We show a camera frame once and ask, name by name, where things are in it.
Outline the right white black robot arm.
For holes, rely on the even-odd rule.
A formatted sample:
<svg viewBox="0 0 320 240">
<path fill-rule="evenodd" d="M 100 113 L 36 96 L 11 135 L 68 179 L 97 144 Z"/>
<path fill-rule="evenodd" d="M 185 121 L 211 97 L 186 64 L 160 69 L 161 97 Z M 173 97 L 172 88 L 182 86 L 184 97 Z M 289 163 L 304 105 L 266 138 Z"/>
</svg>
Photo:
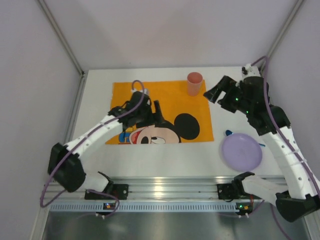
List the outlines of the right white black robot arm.
<svg viewBox="0 0 320 240">
<path fill-rule="evenodd" d="M 270 103 L 265 77 L 259 76 L 250 64 L 241 70 L 240 81 L 225 75 L 203 96 L 224 110 L 245 114 L 249 125 L 271 151 L 286 186 L 247 171 L 233 178 L 232 190 L 237 197 L 254 195 L 272 204 L 292 223 L 320 209 L 320 181 L 303 158 L 286 113 Z"/>
</svg>

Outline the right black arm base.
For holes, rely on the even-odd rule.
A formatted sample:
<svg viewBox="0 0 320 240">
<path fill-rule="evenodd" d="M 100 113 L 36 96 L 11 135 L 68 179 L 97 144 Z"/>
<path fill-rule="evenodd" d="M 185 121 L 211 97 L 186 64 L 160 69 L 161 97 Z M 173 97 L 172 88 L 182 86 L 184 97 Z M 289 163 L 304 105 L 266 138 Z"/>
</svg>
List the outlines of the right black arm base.
<svg viewBox="0 0 320 240">
<path fill-rule="evenodd" d="M 245 193 L 243 188 L 236 183 L 219 183 L 216 187 L 219 200 L 231 202 L 233 200 L 250 199 L 250 194 Z"/>
</svg>

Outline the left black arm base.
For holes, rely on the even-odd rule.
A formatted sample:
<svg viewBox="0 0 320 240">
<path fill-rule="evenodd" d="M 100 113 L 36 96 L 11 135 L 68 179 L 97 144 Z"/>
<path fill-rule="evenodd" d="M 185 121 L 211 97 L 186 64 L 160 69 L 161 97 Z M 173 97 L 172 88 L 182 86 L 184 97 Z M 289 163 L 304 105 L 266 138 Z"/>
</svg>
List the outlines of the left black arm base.
<svg viewBox="0 0 320 240">
<path fill-rule="evenodd" d="M 112 188 L 110 190 L 107 190 L 106 193 L 116 197 L 119 200 L 126 200 L 129 194 L 129 185 L 114 183 Z M 85 200 L 112 200 L 112 198 L 109 196 L 93 193 L 88 190 L 85 192 L 84 199 Z"/>
</svg>

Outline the lilac plastic plate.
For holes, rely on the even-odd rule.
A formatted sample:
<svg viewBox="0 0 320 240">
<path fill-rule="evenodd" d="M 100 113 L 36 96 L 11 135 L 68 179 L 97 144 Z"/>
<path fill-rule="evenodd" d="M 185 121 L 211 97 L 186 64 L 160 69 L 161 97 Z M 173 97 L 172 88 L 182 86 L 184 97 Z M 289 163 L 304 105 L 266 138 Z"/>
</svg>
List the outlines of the lilac plastic plate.
<svg viewBox="0 0 320 240">
<path fill-rule="evenodd" d="M 263 159 L 263 152 L 259 143 L 244 133 L 233 133 L 226 136 L 220 149 L 226 165 L 238 172 L 254 170 Z"/>
</svg>

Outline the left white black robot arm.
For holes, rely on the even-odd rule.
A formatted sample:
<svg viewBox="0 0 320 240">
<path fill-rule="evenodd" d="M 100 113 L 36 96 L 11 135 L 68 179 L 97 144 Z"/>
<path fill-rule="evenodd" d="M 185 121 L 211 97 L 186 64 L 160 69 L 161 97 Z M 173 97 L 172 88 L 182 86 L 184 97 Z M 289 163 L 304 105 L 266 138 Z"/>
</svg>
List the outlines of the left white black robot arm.
<svg viewBox="0 0 320 240">
<path fill-rule="evenodd" d="M 148 127 L 164 122 L 159 101 L 151 101 L 142 91 L 135 91 L 122 106 L 112 108 L 93 128 L 78 138 L 51 149 L 48 173 L 67 192 L 80 189 L 103 192 L 111 180 L 102 172 L 86 172 L 90 156 L 113 137 L 130 127 Z"/>
</svg>

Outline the pink plastic cup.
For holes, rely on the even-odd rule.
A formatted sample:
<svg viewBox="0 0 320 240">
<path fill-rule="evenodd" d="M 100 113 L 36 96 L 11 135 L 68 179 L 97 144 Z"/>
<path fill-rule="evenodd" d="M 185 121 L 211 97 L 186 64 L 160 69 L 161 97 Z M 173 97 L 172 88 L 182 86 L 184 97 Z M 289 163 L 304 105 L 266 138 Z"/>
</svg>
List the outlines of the pink plastic cup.
<svg viewBox="0 0 320 240">
<path fill-rule="evenodd" d="M 191 72 L 187 76 L 187 93 L 196 96 L 202 86 L 203 76 L 199 72 Z"/>
</svg>

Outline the orange Mickey Mouse cloth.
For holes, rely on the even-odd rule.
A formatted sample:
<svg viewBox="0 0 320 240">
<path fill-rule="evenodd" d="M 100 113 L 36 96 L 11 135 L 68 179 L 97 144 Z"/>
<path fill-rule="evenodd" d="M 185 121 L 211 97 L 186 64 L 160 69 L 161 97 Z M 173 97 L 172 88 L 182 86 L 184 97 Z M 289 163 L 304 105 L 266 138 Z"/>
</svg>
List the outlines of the orange Mickey Mouse cloth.
<svg viewBox="0 0 320 240">
<path fill-rule="evenodd" d="M 130 127 L 112 139 L 108 145 L 155 144 L 155 143 L 200 143 L 214 141 L 211 113 L 203 94 L 190 96 L 185 80 L 144 82 L 149 96 L 158 101 L 164 122 L 150 127 Z"/>
</svg>

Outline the blue plastic spoon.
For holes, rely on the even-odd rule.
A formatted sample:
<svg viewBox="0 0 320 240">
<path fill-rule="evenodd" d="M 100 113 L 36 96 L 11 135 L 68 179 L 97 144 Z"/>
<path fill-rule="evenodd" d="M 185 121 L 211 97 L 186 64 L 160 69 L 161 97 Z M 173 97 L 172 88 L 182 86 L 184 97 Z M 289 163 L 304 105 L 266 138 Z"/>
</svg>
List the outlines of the blue plastic spoon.
<svg viewBox="0 0 320 240">
<path fill-rule="evenodd" d="M 232 135 L 233 134 L 233 132 L 231 131 L 231 130 L 226 130 L 225 131 L 225 135 L 226 136 L 230 136 L 230 135 Z M 266 147 L 264 144 L 262 144 L 262 143 L 259 143 L 259 145 L 261 146 L 261 147 Z"/>
</svg>

